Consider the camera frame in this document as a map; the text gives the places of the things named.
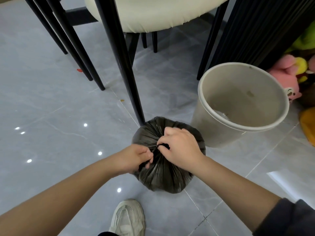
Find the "black trash bag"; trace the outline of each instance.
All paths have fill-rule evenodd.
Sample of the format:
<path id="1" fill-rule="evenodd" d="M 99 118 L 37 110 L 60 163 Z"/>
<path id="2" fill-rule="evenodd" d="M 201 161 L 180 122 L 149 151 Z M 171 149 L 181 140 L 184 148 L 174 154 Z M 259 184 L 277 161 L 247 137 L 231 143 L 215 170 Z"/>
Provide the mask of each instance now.
<path id="1" fill-rule="evenodd" d="M 181 122 L 155 117 L 140 127 L 132 138 L 132 143 L 146 146 L 153 152 L 153 163 L 146 169 L 142 164 L 135 172 L 136 178 L 150 190 L 165 190 L 176 194 L 181 192 L 191 181 L 193 174 L 170 163 L 157 149 L 157 141 L 164 135 L 165 127 L 187 129 L 198 142 L 201 152 L 206 154 L 206 146 L 200 132 Z"/>

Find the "pant leg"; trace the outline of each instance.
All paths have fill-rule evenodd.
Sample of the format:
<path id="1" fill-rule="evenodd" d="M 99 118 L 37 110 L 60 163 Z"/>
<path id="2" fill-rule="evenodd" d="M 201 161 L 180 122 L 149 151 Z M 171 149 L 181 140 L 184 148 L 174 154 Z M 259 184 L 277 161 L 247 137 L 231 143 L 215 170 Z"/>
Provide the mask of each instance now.
<path id="1" fill-rule="evenodd" d="M 102 232 L 98 236 L 119 236 L 119 235 L 112 232 Z"/>

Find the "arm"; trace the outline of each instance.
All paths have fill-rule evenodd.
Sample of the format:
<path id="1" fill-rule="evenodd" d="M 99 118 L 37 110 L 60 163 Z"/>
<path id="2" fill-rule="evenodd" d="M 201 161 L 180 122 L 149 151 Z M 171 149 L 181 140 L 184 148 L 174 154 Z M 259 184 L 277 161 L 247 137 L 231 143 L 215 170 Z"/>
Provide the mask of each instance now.
<path id="1" fill-rule="evenodd" d="M 203 155 L 186 129 L 165 128 L 158 144 L 168 161 L 187 170 L 212 188 L 253 232 L 280 197 Z"/>
<path id="2" fill-rule="evenodd" d="M 0 232 L 7 236 L 58 235 L 109 179 L 136 171 L 149 159 L 152 163 L 153 153 L 147 147 L 131 145 L 97 161 L 1 215 Z"/>

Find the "white plastic bucket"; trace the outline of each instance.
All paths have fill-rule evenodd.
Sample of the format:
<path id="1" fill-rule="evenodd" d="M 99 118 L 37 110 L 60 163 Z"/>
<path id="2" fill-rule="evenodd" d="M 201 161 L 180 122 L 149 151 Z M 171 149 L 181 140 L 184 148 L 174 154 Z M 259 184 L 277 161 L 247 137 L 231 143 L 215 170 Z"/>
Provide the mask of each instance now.
<path id="1" fill-rule="evenodd" d="M 198 85 L 191 126 L 209 147 L 221 147 L 244 133 L 266 131 L 281 123 L 289 101 L 281 85 L 266 71 L 245 63 L 210 68 Z"/>

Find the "person's right hand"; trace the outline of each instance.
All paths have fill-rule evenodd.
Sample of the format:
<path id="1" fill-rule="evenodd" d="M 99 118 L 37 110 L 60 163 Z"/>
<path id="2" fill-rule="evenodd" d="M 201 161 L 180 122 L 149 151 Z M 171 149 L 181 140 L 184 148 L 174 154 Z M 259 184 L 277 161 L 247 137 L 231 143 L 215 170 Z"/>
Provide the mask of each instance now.
<path id="1" fill-rule="evenodd" d="M 158 147 L 163 156 L 189 172 L 204 157 L 195 137 L 186 129 L 165 127 L 164 136 L 160 137 L 157 145 L 162 143 L 169 146 L 169 150 L 165 146 Z"/>

